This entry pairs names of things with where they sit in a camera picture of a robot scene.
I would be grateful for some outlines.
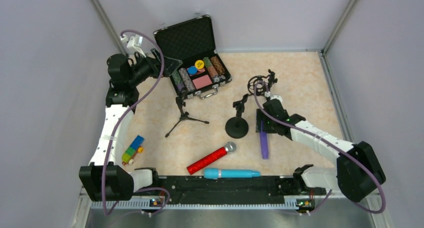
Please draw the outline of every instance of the blue lego brick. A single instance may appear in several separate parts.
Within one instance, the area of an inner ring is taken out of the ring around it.
[[[134,150],[137,150],[139,146],[142,145],[142,143],[145,141],[145,139],[139,135],[134,139],[134,141],[129,145],[129,147],[133,148]]]

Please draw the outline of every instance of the briefcase handle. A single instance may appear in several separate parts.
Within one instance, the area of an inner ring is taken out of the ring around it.
[[[203,99],[206,99],[206,98],[208,98],[208,97],[211,97],[211,96],[213,96],[213,95],[218,94],[218,84],[214,84],[212,87],[215,89],[215,92],[214,92],[214,93],[210,93],[210,94],[207,94],[207,95],[205,95],[205,96],[202,96],[202,94],[200,94],[200,95],[199,95],[199,98],[203,100]]]

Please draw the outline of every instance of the black metal briefcase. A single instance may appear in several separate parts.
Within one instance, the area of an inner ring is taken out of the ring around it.
[[[165,56],[182,61],[182,65],[171,74],[170,80],[178,95],[184,91],[184,99],[193,96],[205,99],[217,94],[218,87],[232,80],[230,72],[216,51],[210,15],[164,27],[153,34]],[[200,61],[203,61],[203,70],[193,69],[192,67],[201,65]],[[210,90],[214,92],[202,95]]]

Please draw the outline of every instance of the blue poker chip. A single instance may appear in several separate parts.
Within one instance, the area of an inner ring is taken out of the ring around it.
[[[194,75],[198,72],[198,69],[196,67],[192,66],[192,67],[188,68],[187,71],[190,75]]]

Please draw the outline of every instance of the black foam lining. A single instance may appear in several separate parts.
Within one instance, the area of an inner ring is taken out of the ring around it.
[[[155,31],[154,38],[165,56],[184,63],[193,56],[215,50],[214,31],[209,15]]]

